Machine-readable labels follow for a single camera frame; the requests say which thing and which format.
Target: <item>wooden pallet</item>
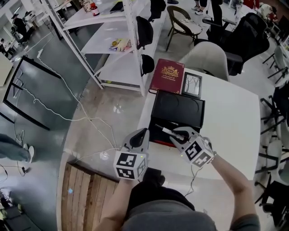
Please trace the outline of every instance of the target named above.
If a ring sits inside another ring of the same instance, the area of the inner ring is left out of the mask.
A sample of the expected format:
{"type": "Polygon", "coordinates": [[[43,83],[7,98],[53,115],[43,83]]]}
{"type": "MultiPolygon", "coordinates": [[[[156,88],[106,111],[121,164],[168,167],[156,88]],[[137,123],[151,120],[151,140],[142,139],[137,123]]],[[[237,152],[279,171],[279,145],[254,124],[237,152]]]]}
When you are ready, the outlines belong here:
{"type": "Polygon", "coordinates": [[[93,231],[117,184],[78,165],[67,163],[61,197],[62,230],[93,231]]]}

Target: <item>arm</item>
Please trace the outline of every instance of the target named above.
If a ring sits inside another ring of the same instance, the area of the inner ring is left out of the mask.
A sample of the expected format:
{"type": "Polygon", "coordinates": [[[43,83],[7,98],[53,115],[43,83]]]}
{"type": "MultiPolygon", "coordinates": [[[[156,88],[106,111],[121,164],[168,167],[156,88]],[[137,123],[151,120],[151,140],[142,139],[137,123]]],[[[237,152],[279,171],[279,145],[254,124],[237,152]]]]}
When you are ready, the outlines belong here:
{"type": "Polygon", "coordinates": [[[235,205],[231,224],[245,215],[256,214],[251,185],[248,179],[238,169],[218,155],[213,159],[212,165],[234,194],[235,205]]]}
{"type": "Polygon", "coordinates": [[[107,206],[103,208],[102,218],[95,231],[120,230],[126,216],[131,190],[134,186],[133,180],[120,180],[107,206]]]}

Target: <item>red book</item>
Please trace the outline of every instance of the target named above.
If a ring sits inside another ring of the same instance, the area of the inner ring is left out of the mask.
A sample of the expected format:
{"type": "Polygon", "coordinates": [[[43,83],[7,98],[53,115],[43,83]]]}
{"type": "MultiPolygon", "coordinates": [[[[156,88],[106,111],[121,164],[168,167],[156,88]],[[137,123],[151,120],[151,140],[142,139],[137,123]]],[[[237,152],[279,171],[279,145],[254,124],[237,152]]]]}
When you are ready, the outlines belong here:
{"type": "Polygon", "coordinates": [[[149,91],[156,93],[158,89],[180,94],[185,65],[170,60],[159,59],[149,91]]]}

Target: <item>white cube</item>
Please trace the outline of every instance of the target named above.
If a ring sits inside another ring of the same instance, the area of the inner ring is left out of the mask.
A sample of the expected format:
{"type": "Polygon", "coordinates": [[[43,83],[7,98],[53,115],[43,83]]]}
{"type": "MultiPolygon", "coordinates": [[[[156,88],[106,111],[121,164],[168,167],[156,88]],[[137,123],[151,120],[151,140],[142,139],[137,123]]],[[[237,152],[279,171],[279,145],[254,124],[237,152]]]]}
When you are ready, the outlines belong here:
{"type": "Polygon", "coordinates": [[[147,168],[147,156],[141,153],[117,151],[113,167],[117,177],[137,180],[147,168]]]}
{"type": "Polygon", "coordinates": [[[181,157],[201,168],[214,157],[214,154],[208,143],[201,136],[197,136],[190,140],[190,145],[181,153],[181,157]]]}

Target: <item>black bag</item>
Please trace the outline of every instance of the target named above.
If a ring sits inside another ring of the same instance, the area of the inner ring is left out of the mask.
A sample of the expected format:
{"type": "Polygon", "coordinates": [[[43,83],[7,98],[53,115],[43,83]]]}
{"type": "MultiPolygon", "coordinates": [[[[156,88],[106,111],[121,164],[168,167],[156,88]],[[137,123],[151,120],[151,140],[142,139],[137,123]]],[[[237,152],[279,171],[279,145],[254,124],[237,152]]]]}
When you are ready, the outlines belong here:
{"type": "Polygon", "coordinates": [[[149,22],[153,22],[154,19],[160,18],[162,11],[166,9],[166,3],[164,0],[150,0],[150,12],[151,16],[149,22]]]}
{"type": "Polygon", "coordinates": [[[141,55],[142,58],[142,72],[141,76],[144,74],[150,73],[154,70],[154,60],[149,55],[141,55]]]}
{"type": "Polygon", "coordinates": [[[139,35],[139,44],[137,45],[136,48],[138,50],[141,47],[145,49],[145,45],[151,44],[153,42],[154,30],[152,25],[145,18],[137,16],[136,21],[139,35]]]}

